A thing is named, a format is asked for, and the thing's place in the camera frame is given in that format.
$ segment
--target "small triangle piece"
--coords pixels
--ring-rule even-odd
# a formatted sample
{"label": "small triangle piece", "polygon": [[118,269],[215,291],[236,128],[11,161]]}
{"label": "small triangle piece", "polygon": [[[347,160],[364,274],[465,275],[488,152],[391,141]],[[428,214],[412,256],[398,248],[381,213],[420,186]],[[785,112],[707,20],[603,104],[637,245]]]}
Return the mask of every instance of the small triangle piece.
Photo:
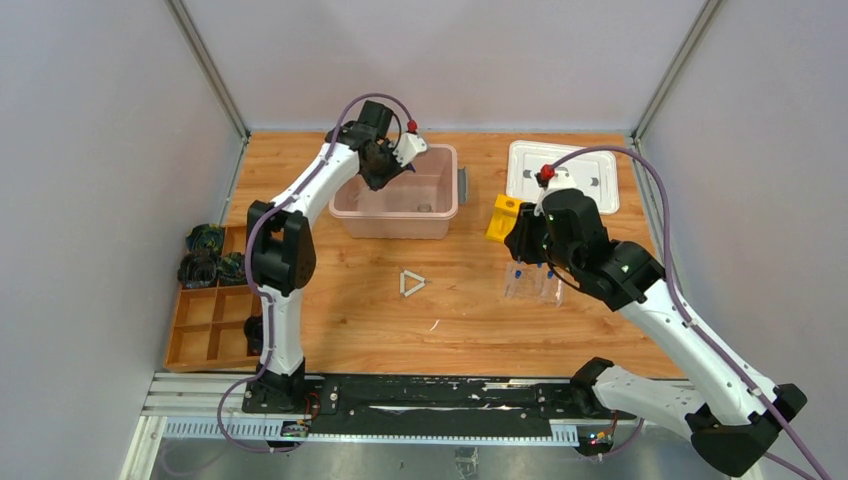
{"label": "small triangle piece", "polygon": [[[414,287],[407,288],[407,286],[410,285],[410,282],[407,282],[406,277],[409,277],[412,280],[417,280],[418,284]],[[418,290],[421,290],[425,285],[427,285],[427,280],[421,275],[412,273],[409,270],[404,270],[400,274],[400,293],[403,294],[404,297],[408,297]]]}

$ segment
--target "pink plastic bin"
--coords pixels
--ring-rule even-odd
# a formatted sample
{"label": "pink plastic bin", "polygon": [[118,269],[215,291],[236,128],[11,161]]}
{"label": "pink plastic bin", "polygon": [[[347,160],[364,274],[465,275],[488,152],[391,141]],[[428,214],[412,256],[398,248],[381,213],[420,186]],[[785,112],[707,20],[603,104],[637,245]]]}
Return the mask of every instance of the pink plastic bin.
{"label": "pink plastic bin", "polygon": [[444,238],[456,215],[457,161],[450,145],[430,145],[376,192],[357,175],[336,192],[330,213],[353,238]]}

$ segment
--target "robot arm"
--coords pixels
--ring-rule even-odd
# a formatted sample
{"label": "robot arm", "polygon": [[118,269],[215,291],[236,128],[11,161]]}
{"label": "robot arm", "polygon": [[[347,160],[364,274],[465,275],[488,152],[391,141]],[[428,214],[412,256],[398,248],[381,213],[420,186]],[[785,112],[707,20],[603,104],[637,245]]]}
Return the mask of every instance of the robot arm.
{"label": "robot arm", "polygon": [[[362,175],[371,190],[379,190],[411,169],[415,157],[427,150],[416,132],[403,133],[397,144],[389,141],[393,117],[386,106],[366,101],[358,119],[340,129],[336,142],[333,132],[327,133],[315,160],[292,186],[270,203],[256,201],[248,210],[248,231],[258,228],[251,265],[262,294],[260,362],[267,364],[257,366],[262,376],[247,386],[249,395],[242,407],[247,413],[290,412],[303,398],[302,289],[316,265],[310,226],[355,175]],[[272,209],[279,211],[262,222]]]}
{"label": "robot arm", "polygon": [[[804,394],[792,384],[777,386],[754,370],[684,300],[692,318],[687,323],[671,299],[663,267],[641,246],[609,239],[595,202],[576,188],[567,170],[548,171],[540,184],[544,189],[538,202],[521,204],[504,240],[513,259],[545,262],[570,273],[579,291],[603,301],[650,336],[695,390],[639,377],[601,358],[582,367],[572,383],[581,387],[590,405],[663,426],[690,439],[719,471],[742,475],[781,431],[758,396],[764,394],[791,420],[806,404]],[[754,391],[702,335],[752,377]]]}

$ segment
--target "white container lid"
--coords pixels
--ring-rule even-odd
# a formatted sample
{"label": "white container lid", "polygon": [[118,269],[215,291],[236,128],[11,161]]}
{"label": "white container lid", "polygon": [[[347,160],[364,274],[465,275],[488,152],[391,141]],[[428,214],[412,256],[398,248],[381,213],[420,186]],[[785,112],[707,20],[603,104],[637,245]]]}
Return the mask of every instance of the white container lid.
{"label": "white container lid", "polygon": [[[551,164],[583,147],[518,140],[509,146],[506,194],[526,202],[539,199],[542,189],[534,175],[543,165]],[[567,168],[583,194],[592,198],[598,211],[610,215],[618,211],[618,170],[615,155],[592,152],[581,155],[560,168]]]}

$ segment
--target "yellow block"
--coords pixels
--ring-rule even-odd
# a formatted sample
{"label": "yellow block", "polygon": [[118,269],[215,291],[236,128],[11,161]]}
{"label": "yellow block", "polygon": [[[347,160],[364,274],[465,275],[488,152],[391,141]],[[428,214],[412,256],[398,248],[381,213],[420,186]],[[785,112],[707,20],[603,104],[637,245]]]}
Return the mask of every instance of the yellow block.
{"label": "yellow block", "polygon": [[498,195],[495,200],[495,212],[492,214],[489,228],[486,229],[486,239],[503,243],[504,238],[515,227],[520,205],[521,200],[517,198]]}

